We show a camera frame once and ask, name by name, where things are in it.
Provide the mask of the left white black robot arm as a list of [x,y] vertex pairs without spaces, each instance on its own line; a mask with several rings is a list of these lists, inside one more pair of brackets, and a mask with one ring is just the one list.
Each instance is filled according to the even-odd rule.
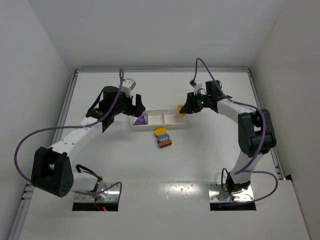
[[102,177],[90,170],[75,170],[72,161],[93,138],[114,122],[115,116],[140,117],[145,109],[140,94],[130,96],[124,87],[104,87],[80,126],[50,147],[37,149],[31,184],[60,198],[69,192],[93,195]]

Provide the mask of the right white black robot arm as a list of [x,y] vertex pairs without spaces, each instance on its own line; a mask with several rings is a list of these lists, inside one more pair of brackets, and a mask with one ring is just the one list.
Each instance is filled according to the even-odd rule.
[[189,84],[193,91],[187,94],[180,114],[195,114],[208,108],[237,124],[240,152],[233,169],[227,173],[225,187],[229,194],[246,190],[258,162],[276,146],[270,112],[231,100],[222,93],[220,81],[207,81],[204,94],[201,93],[202,82],[191,80]]

